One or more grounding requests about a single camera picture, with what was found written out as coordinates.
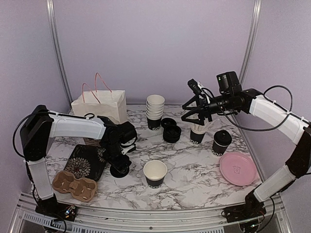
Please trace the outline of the black coffee cup lid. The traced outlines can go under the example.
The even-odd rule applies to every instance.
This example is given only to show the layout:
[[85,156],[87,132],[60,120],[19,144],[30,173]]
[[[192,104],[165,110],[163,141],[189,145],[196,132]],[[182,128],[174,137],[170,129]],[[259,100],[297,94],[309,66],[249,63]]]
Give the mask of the black coffee cup lid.
[[228,131],[220,130],[214,134],[214,141],[220,146],[229,146],[232,142],[232,137]]

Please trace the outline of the black takeout coffee cup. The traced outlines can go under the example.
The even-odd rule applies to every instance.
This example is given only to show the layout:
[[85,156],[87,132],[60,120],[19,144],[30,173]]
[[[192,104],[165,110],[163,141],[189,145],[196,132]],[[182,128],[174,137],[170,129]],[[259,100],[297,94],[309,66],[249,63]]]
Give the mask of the black takeout coffee cup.
[[160,160],[149,161],[143,167],[146,182],[152,189],[157,189],[162,186],[167,172],[167,166]]
[[227,148],[228,148],[228,145],[224,146],[224,145],[219,145],[216,142],[213,142],[212,154],[217,157],[220,157],[226,152]]

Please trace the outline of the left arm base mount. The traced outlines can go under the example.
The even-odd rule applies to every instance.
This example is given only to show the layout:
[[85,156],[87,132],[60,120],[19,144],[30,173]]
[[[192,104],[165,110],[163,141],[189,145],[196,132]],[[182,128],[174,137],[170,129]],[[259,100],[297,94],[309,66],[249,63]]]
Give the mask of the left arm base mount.
[[46,200],[36,197],[34,199],[36,201],[35,211],[39,214],[72,222],[76,218],[77,207],[72,204],[59,203],[55,195]]

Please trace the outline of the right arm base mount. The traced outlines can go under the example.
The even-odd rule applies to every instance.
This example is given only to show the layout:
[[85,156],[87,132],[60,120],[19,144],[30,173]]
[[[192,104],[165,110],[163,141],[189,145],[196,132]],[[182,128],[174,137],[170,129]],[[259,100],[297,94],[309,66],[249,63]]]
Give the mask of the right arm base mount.
[[244,204],[226,207],[222,211],[222,216],[226,218],[228,223],[264,216],[265,214],[264,203],[258,201],[253,192],[246,195]]

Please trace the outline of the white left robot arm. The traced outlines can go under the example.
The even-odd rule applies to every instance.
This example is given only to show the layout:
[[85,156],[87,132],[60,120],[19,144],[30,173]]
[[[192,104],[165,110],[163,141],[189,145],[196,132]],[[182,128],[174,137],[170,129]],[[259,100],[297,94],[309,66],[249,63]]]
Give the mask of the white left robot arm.
[[49,111],[38,105],[31,114],[23,118],[13,132],[12,143],[19,134],[22,152],[18,156],[25,160],[29,179],[33,183],[43,209],[51,216],[61,212],[50,183],[45,157],[56,137],[79,137],[99,140],[105,149],[104,160],[111,165],[110,173],[116,178],[129,173],[131,161],[127,153],[134,150],[137,132],[133,124],[115,124],[106,116],[74,116]]

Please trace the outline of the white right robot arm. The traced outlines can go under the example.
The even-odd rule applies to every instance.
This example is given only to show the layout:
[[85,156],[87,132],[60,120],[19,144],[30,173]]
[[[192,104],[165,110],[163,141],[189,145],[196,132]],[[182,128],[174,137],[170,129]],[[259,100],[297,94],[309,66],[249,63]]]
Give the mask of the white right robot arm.
[[212,121],[213,114],[245,112],[270,124],[271,127],[266,131],[279,130],[296,146],[285,165],[246,196],[241,214],[252,217],[260,208],[259,202],[264,202],[295,180],[309,174],[311,123],[294,114],[292,109],[285,109],[266,97],[265,92],[253,88],[244,90],[234,71],[219,74],[216,78],[220,91],[217,97],[194,79],[188,81],[194,97],[182,106],[187,111],[181,117],[182,121],[204,125],[205,120]]

